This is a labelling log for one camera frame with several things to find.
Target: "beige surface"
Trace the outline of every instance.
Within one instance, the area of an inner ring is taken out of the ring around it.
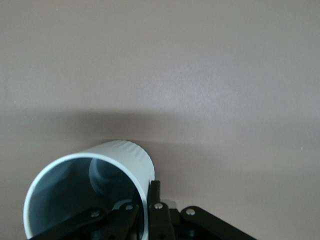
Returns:
[[[320,2],[0,2],[0,239],[36,174],[113,139],[162,196],[260,240],[319,239]]]

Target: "silver screw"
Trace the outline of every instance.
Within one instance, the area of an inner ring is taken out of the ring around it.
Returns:
[[[100,210],[97,210],[97,211],[94,211],[94,212],[91,213],[91,217],[92,217],[92,218],[96,218],[96,217],[98,217],[99,215],[100,215]]]
[[[188,208],[186,211],[186,214],[189,215],[189,216],[193,216],[196,214],[196,211],[193,210],[192,208]]]
[[[156,203],[155,205],[154,205],[154,208],[155,209],[162,209],[164,206],[162,205],[162,203]]]
[[[131,204],[128,204],[127,206],[125,206],[125,210],[131,210],[133,209],[134,207],[131,205]]]

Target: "cup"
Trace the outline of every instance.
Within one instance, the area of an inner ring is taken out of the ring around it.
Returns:
[[[140,234],[148,239],[149,185],[155,170],[137,144],[110,141],[63,156],[33,180],[24,201],[23,224],[28,239],[92,207],[107,213],[134,202],[140,207]]]

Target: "table surface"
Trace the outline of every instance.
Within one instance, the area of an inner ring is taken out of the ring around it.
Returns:
[[[320,236],[320,2],[0,3],[0,238],[53,160],[130,140],[162,197]]]

